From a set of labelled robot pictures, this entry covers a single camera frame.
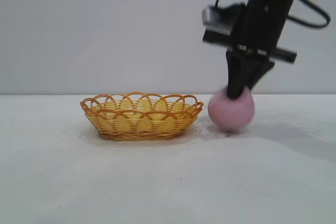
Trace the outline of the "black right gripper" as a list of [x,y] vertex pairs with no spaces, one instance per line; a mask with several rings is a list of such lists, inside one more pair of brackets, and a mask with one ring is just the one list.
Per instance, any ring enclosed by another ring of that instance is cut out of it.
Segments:
[[[294,63],[297,53],[277,47],[282,30],[258,17],[254,19],[245,5],[229,5],[221,8],[207,6],[202,10],[205,27],[203,41],[231,49],[246,51],[277,60]],[[228,69],[227,96],[239,98],[244,90],[243,72],[245,59],[235,51],[226,52]],[[269,60],[256,60],[246,86],[252,90],[257,82],[274,67]]]

